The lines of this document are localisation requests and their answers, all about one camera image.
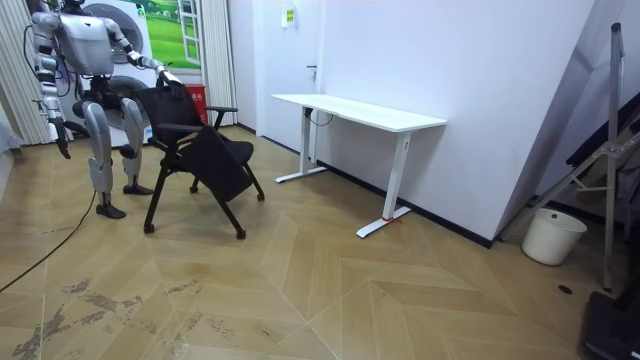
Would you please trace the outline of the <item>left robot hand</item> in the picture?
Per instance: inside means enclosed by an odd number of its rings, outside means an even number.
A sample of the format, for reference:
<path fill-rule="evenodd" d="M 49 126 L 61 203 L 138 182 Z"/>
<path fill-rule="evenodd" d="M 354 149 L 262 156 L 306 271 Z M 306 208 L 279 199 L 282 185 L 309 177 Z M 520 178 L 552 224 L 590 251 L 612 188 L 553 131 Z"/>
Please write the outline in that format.
<path fill-rule="evenodd" d="M 182 81 L 166 69 L 159 71 L 157 75 L 156 86 L 158 88 L 164 86 L 183 86 Z"/>

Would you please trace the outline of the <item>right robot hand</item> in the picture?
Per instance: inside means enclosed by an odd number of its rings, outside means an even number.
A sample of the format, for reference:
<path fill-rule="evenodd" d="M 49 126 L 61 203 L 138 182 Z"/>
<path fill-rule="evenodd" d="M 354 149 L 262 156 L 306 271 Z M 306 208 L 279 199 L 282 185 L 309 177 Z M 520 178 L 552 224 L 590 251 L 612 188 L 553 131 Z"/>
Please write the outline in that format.
<path fill-rule="evenodd" d="M 68 150 L 68 141 L 66 139 L 66 130 L 63 119 L 61 117 L 49 118 L 48 124 L 53 127 L 54 140 L 58 146 L 59 152 L 65 159 L 70 159 L 71 155 Z"/>

